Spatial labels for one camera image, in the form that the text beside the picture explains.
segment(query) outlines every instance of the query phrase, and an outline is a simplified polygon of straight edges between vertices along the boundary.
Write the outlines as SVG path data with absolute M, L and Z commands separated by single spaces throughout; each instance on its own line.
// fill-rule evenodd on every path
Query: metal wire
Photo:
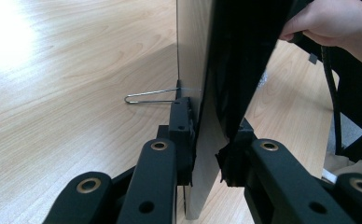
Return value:
M 155 103 L 171 103 L 171 102 L 173 102 L 173 101 L 169 101 L 169 100 L 130 101 L 130 100 L 128 100 L 128 99 L 129 99 L 129 98 L 133 98 L 133 97 L 143 96 L 143 95 L 151 95 L 151 94 L 157 94 L 157 93 L 167 92 L 167 91 L 177 91 L 178 89 L 179 89 L 179 88 L 172 88 L 172 89 L 167 89 L 167 90 L 162 90 L 162 91 L 147 91 L 147 92 L 142 92 L 142 93 L 130 94 L 130 95 L 127 95 L 123 100 L 126 102 L 126 104 L 129 104 L 129 105 L 135 105 L 135 104 L 155 104 Z

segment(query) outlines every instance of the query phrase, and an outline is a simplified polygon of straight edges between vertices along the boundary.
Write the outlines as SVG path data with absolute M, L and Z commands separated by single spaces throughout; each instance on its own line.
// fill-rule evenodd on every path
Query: gray floor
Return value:
M 343 146 L 350 146 L 350 144 L 352 144 L 361 135 L 362 129 L 349 120 L 346 116 L 341 114 L 341 143 Z M 329 131 L 327 152 L 335 154 L 335 125 L 333 119 Z

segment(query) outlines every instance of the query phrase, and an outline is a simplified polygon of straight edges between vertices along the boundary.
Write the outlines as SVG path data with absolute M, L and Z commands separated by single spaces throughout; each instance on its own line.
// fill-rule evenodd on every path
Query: wood grain surface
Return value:
M 75 176 L 135 165 L 170 107 L 123 97 L 175 86 L 175 14 L 175 0 L 0 0 L 0 223 L 40 223 Z M 307 57 L 280 44 L 247 117 L 320 175 L 331 106 Z M 243 189 L 219 181 L 199 220 L 181 202 L 179 223 L 252 222 Z

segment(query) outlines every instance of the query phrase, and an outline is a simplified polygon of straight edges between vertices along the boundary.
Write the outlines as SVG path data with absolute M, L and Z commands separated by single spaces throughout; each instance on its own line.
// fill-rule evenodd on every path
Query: silver wire loop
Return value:
M 128 100 L 128 98 L 133 98 L 133 97 L 138 97 L 138 96 L 143 96 L 143 95 L 157 94 L 157 93 L 162 93 L 162 92 L 167 92 L 167 91 L 177 91 L 178 89 L 179 88 L 172 88 L 172 89 L 162 90 L 162 91 L 147 91 L 147 92 L 142 92 L 142 93 L 136 93 L 136 94 L 127 95 L 123 100 L 126 102 L 126 104 L 129 104 L 129 105 L 153 104 L 153 103 L 171 103 L 173 101 L 168 101 L 168 100 L 130 101 L 130 100 Z

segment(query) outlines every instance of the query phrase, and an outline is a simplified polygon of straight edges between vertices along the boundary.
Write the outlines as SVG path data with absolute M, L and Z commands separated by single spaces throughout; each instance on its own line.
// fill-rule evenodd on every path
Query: cord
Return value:
M 321 55 L 324 65 L 324 73 L 326 74 L 327 84 L 329 87 L 330 97 L 332 99 L 333 117 L 335 123 L 335 154 L 340 155 L 343 151 L 341 147 L 341 105 L 339 102 L 338 92 L 336 90 L 335 80 L 332 75 L 330 65 L 329 48 L 321 46 Z

